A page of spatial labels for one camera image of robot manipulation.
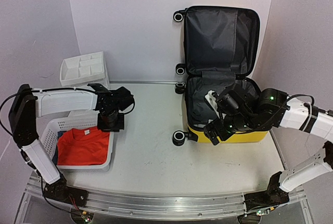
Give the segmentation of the orange garment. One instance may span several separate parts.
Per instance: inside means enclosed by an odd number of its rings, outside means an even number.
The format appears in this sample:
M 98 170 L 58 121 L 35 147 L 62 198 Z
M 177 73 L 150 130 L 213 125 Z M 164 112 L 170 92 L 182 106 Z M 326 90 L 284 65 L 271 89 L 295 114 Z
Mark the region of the orange garment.
M 92 166 L 107 161 L 110 133 L 97 127 L 72 128 L 58 141 L 58 165 Z

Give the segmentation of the white plastic drawer organizer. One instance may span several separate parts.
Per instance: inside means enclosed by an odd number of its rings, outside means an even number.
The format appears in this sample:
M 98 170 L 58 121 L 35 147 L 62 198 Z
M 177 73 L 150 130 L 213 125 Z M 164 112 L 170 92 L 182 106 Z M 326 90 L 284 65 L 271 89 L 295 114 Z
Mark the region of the white plastic drawer organizer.
M 103 52 L 66 58 L 60 66 L 59 80 L 63 87 L 100 83 L 109 88 L 109 76 Z

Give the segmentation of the blue garment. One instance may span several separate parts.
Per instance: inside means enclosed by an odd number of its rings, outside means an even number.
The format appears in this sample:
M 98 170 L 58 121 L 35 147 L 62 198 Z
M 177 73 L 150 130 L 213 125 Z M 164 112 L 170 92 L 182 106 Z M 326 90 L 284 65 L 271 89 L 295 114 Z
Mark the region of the blue garment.
M 58 141 L 63 136 L 63 134 L 64 134 L 64 131 L 58 131 L 57 132 L 57 142 L 56 142 L 56 145 L 55 145 L 55 152 L 54 152 L 54 155 L 52 157 L 52 162 L 55 165 L 58 164 Z

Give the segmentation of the yellow Pikachu hard-shell suitcase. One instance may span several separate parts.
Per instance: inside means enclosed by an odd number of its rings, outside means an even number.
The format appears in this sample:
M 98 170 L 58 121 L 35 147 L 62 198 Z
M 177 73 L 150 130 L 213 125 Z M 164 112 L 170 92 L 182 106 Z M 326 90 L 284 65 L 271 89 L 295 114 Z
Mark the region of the yellow Pikachu hard-shell suitcase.
M 204 98 L 210 90 L 221 93 L 236 84 L 254 99 L 259 97 L 261 91 L 248 75 L 257 56 L 260 19 L 246 8 L 191 6 L 176 11 L 173 20 L 184 23 L 185 62 L 177 64 L 175 71 L 187 74 L 187 80 L 176 83 L 175 93 L 184 95 L 187 131 L 175 131 L 172 141 L 176 146 L 185 140 L 209 143 L 204 128 L 194 124 L 218 116 Z

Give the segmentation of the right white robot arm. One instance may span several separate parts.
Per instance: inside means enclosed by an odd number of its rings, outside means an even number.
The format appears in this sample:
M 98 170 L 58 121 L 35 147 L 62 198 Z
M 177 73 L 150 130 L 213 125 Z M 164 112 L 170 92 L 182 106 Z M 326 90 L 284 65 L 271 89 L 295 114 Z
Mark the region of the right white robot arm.
M 205 136 L 217 145 L 236 135 L 266 132 L 272 128 L 293 129 L 325 140 L 314 155 L 294 166 L 273 174 L 264 191 L 244 195 L 246 213 L 261 215 L 289 202 L 289 193 L 321 175 L 332 172 L 332 110 L 323 110 L 302 101 L 302 94 L 268 88 L 258 98 L 233 84 L 220 94 L 210 90 L 206 102 L 217 118 L 204 126 Z

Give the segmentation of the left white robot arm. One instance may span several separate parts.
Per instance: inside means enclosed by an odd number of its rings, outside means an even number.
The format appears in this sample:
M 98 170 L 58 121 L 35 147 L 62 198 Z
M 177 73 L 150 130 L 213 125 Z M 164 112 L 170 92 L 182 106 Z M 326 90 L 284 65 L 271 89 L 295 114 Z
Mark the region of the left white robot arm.
M 84 207 L 88 191 L 68 185 L 60 167 L 53 162 L 60 149 L 46 146 L 46 136 L 37 132 L 37 120 L 53 116 L 49 125 L 57 121 L 73 125 L 94 123 L 102 132 L 119 132 L 124 129 L 126 109 L 135 105 L 134 95 L 123 86 L 109 90 L 99 83 L 90 83 L 88 87 L 34 89 L 23 84 L 1 103 L 3 107 L 13 100 L 8 112 L 10 128 L 5 131 L 25 163 L 40 177 L 42 197 L 47 203 Z

